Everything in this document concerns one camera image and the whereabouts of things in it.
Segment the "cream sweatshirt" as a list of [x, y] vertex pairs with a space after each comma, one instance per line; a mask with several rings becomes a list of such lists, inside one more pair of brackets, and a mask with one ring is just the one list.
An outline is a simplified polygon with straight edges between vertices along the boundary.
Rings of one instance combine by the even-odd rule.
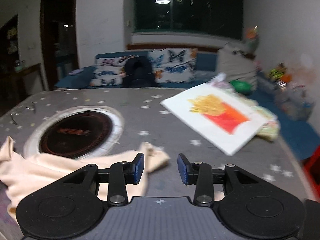
[[133, 161], [139, 152], [144, 154], [144, 171], [139, 184], [126, 186], [129, 199], [143, 196], [148, 186], [148, 174], [170, 160], [162, 148], [143, 142], [137, 151], [130, 150], [104, 157], [74, 160], [42, 153], [25, 159], [14, 151], [14, 140], [7, 137], [1, 146], [1, 182], [7, 186], [6, 194], [11, 201], [7, 207], [8, 214], [16, 219], [16, 207], [24, 197], [87, 164], [96, 164], [99, 169], [109, 168], [113, 163]]

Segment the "round black table heater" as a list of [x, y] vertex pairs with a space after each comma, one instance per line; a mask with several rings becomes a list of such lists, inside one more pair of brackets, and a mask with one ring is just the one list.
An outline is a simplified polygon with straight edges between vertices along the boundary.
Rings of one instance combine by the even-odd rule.
[[25, 142], [23, 156], [41, 153], [69, 159], [102, 157], [118, 143], [125, 120], [114, 108], [79, 106], [43, 122]]

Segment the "white fries print bag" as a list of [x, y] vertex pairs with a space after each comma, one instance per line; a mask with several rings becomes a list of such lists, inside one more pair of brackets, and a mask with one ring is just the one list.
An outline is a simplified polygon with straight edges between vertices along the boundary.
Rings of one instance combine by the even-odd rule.
[[233, 156], [257, 136], [267, 120], [245, 104], [247, 98], [203, 83], [161, 105], [225, 155]]

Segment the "light green folded cloth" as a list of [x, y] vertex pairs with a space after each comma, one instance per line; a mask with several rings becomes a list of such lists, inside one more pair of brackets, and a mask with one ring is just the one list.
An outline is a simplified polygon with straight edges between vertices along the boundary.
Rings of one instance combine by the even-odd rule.
[[257, 137], [269, 142], [275, 141], [280, 132], [278, 117], [265, 107], [261, 107], [255, 100], [246, 99], [245, 104], [267, 120], [261, 130], [257, 133]]

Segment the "green ball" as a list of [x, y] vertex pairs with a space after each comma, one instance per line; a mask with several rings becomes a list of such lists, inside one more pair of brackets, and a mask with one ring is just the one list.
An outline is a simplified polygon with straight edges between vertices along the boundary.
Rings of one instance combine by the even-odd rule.
[[252, 86], [246, 81], [232, 80], [229, 83], [237, 93], [249, 95], [252, 92]]

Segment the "black backpack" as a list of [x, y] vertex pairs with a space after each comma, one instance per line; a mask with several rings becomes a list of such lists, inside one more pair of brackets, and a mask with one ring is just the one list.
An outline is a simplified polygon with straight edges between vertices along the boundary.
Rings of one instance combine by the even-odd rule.
[[158, 87], [152, 65], [146, 56], [133, 57], [124, 66], [123, 88]]

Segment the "butterfly print sofa cushion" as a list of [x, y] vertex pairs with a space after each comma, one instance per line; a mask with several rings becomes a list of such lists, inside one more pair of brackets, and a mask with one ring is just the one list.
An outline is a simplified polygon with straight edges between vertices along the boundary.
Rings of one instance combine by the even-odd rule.
[[189, 83], [195, 76], [196, 58], [195, 48], [130, 51], [117, 57], [98, 56], [91, 85], [129, 88]]

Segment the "blue sofa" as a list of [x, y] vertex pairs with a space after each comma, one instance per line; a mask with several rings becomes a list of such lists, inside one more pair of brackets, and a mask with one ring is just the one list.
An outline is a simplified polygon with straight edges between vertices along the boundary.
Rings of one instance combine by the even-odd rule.
[[[182, 83], [159, 83], [160, 87], [165, 88], [191, 88], [202, 83], [212, 77], [217, 70], [218, 63], [217, 53], [198, 52], [195, 60], [194, 74], [190, 81]], [[95, 64], [85, 67], [81, 73], [69, 75], [71, 70], [78, 69], [78, 63], [75, 56], [58, 56], [56, 58], [56, 67], [59, 81], [54, 85], [55, 88], [80, 89], [89, 88], [93, 77]], [[281, 124], [281, 136], [287, 142], [295, 156], [299, 160], [306, 160], [313, 155], [319, 155], [319, 134], [305, 121], [294, 121], [280, 110], [273, 102], [273, 96], [258, 88], [249, 96], [250, 99], [269, 109], [275, 115]]]

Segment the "beige pillow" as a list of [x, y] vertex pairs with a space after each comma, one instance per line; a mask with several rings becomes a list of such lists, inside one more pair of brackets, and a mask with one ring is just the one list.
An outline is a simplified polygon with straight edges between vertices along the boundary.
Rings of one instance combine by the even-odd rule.
[[245, 81], [251, 85], [252, 90], [257, 88], [257, 71], [253, 61], [236, 55], [228, 46], [217, 52], [216, 73], [225, 73], [227, 82]]

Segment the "yellow green plush toy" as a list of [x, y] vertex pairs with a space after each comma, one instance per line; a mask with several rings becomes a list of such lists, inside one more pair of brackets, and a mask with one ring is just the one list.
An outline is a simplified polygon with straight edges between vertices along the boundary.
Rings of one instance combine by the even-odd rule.
[[270, 70], [268, 77], [274, 82], [282, 81], [284, 83], [288, 83], [292, 81], [292, 75], [289, 73], [285, 67], [285, 64], [283, 63], [278, 64], [276, 68]]

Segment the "artificial flower bouquet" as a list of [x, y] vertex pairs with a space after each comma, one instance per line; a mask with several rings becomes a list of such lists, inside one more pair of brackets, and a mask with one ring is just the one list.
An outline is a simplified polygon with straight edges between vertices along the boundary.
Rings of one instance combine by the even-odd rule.
[[254, 54], [259, 46], [258, 26], [247, 29], [245, 33], [245, 43], [247, 51]]

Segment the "dark window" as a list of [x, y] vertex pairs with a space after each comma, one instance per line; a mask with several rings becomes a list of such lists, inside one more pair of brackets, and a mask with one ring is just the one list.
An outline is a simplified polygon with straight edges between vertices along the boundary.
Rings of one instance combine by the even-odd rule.
[[169, 31], [242, 39], [243, 0], [135, 0], [137, 32]]

